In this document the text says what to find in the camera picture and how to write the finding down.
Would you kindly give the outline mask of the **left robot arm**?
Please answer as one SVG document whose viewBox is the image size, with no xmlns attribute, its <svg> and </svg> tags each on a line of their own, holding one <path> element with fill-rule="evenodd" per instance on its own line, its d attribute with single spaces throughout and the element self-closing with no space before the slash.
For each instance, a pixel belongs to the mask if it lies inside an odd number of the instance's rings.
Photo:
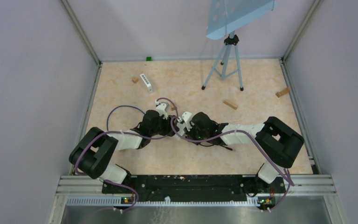
<svg viewBox="0 0 358 224">
<path fill-rule="evenodd" d="M 172 137 L 173 115 L 162 115 L 156 110 L 147 110 L 136 127 L 124 131 L 103 131 L 91 128 L 69 155 L 69 162 L 74 165 L 79 175 L 92 179 L 113 182 L 113 187 L 120 193 L 127 192 L 131 181 L 129 171 L 113 163 L 111 158 L 115 151 L 142 149 L 152 140 Z"/>
</svg>

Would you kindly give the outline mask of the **white TP-Link switch box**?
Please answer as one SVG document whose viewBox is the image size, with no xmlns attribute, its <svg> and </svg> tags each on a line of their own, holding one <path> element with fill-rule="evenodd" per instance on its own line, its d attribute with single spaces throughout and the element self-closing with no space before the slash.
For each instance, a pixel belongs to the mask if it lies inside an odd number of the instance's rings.
<svg viewBox="0 0 358 224">
<path fill-rule="evenodd" d="M 185 133 L 185 128 L 186 128 L 186 124 L 185 123 L 177 123 L 175 130 L 177 131 L 178 134 L 175 134 L 174 139 L 180 140 L 181 137 L 185 137 L 186 133 Z"/>
</svg>

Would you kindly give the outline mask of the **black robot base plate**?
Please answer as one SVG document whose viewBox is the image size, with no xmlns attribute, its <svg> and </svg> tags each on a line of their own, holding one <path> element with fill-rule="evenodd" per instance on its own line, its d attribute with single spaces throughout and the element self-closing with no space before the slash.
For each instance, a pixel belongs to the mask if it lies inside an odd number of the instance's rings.
<svg viewBox="0 0 358 224">
<path fill-rule="evenodd" d="M 139 195 L 140 202 L 244 202 L 266 194 L 284 193 L 283 178 L 267 184 L 255 175 L 133 175 L 122 186 L 103 182 L 104 194 Z"/>
</svg>

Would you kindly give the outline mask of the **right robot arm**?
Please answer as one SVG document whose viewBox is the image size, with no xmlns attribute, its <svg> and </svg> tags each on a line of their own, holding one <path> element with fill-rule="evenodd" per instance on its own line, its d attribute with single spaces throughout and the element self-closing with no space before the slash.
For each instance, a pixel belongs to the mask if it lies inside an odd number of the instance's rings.
<svg viewBox="0 0 358 224">
<path fill-rule="evenodd" d="M 255 187 L 260 192 L 268 192 L 278 176 L 290 182 L 287 171 L 304 144 L 304 138 L 299 133 L 273 116 L 260 124 L 234 125 L 217 123 L 203 112 L 195 115 L 185 112 L 178 127 L 180 135 L 195 144 L 208 142 L 221 147 L 254 144 L 266 159 L 255 179 Z"/>
</svg>

